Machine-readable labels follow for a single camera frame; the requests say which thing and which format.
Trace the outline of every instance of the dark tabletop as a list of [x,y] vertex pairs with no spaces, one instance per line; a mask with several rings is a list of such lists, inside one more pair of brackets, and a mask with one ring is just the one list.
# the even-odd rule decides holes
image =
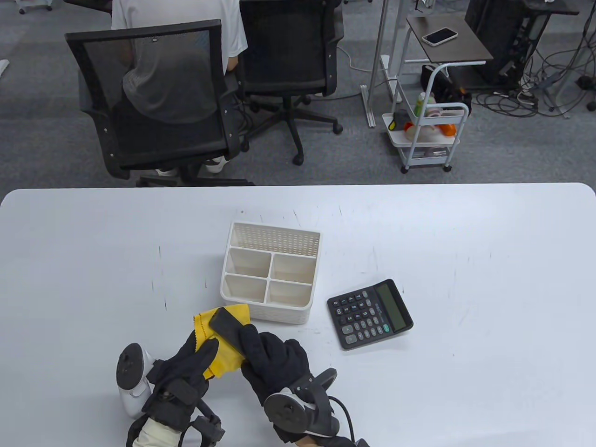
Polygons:
[[[488,61],[493,59],[490,52],[472,32],[464,18],[456,14],[432,14],[417,17],[410,15],[408,23],[420,42],[426,56],[434,64],[445,62]],[[459,35],[452,41],[438,46],[430,46],[422,37],[441,28],[450,28]]]

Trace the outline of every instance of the gloved hand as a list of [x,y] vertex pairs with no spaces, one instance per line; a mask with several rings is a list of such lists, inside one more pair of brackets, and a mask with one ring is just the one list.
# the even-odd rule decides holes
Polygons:
[[203,373],[215,359],[219,342],[204,342],[195,352],[196,339],[192,332],[178,353],[164,361],[154,373],[153,394],[143,406],[143,412],[151,419],[179,432],[184,432],[195,407],[209,388]]
[[[297,340],[282,342],[269,332],[259,334],[256,327],[247,324],[240,330],[240,343],[246,359],[241,367],[242,375],[249,381],[261,406],[273,393],[310,374],[308,357]],[[274,429],[284,442],[295,442],[305,436],[276,426]]]

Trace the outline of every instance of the chair leg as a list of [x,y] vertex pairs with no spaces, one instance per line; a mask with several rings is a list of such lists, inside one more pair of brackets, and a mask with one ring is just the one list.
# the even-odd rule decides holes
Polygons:
[[319,121],[321,123],[337,124],[337,118],[329,115],[323,115],[322,113],[311,112],[310,110],[304,110],[297,108],[294,111],[294,117],[301,120],[308,121]]
[[292,160],[292,163],[294,163],[296,166],[300,166],[302,163],[304,163],[304,149],[302,148],[300,135],[298,135],[298,129],[296,129],[296,121],[294,121],[292,117],[289,117],[285,122],[288,123],[290,133],[292,134],[292,138],[294,139],[294,143],[298,149],[298,153]]

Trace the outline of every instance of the black calculator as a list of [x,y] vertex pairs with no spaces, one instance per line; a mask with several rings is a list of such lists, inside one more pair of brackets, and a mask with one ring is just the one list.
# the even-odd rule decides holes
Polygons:
[[329,298],[327,306],[343,349],[393,337],[414,325],[393,280]]

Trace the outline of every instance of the chair base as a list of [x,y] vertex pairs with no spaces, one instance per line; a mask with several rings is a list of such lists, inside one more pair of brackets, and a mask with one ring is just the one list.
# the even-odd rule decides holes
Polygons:
[[300,135],[298,135],[298,129],[296,128],[297,119],[331,123],[333,124],[333,133],[336,135],[339,135],[343,131],[343,127],[337,122],[337,118],[297,108],[301,103],[310,104],[310,102],[311,99],[308,96],[301,96],[295,102],[292,102],[291,97],[282,97],[281,105],[251,102],[249,105],[251,111],[256,113],[260,109],[263,109],[273,112],[273,115],[269,116],[265,121],[252,129],[247,135],[248,139],[252,139],[255,135],[266,131],[277,123],[285,121],[290,128],[290,133],[292,134],[292,138],[298,149],[298,153],[294,156],[292,163],[300,166],[304,163],[304,149],[302,147],[302,142],[300,141]]
[[198,177],[201,165],[179,167],[179,176],[166,177],[161,175],[141,175],[136,181],[137,188],[149,187],[224,187],[224,186],[254,186],[245,179],[204,178]]

